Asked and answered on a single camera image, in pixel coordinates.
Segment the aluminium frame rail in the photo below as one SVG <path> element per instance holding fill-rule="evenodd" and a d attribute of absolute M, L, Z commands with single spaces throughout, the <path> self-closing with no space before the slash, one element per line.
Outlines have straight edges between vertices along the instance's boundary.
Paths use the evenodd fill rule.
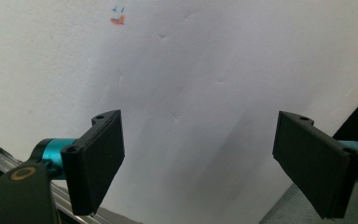
<path fill-rule="evenodd" d="M 0 176 L 20 164 L 21 161 L 14 159 L 8 152 L 0 148 Z M 68 191 L 55 184 L 52 184 L 51 187 L 61 224 L 143 224 L 104 208 L 100 208 L 96 215 L 75 216 L 72 213 Z"/>

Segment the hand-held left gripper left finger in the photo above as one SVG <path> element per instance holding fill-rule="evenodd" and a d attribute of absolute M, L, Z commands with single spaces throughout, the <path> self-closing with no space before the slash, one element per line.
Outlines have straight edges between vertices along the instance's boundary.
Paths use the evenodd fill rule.
<path fill-rule="evenodd" d="M 125 157 L 119 110 L 91 119 L 79 138 L 48 138 L 34 148 L 31 159 L 55 171 L 67 183 L 72 211 L 77 216 L 95 214 Z"/>

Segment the grey ribbed cloth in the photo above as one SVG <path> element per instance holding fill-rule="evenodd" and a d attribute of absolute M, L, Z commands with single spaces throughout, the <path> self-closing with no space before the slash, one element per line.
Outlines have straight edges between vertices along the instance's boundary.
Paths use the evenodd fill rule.
<path fill-rule="evenodd" d="M 358 182 L 344 218 L 321 218 L 303 192 L 292 185 L 258 224 L 358 224 Z"/>

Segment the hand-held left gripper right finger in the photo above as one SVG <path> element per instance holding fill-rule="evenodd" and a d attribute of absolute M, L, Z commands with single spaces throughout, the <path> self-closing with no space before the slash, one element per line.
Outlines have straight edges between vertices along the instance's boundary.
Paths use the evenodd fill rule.
<path fill-rule="evenodd" d="M 343 218 L 358 181 L 358 141 L 336 140 L 314 121 L 281 111 L 273 158 L 322 218 Z"/>

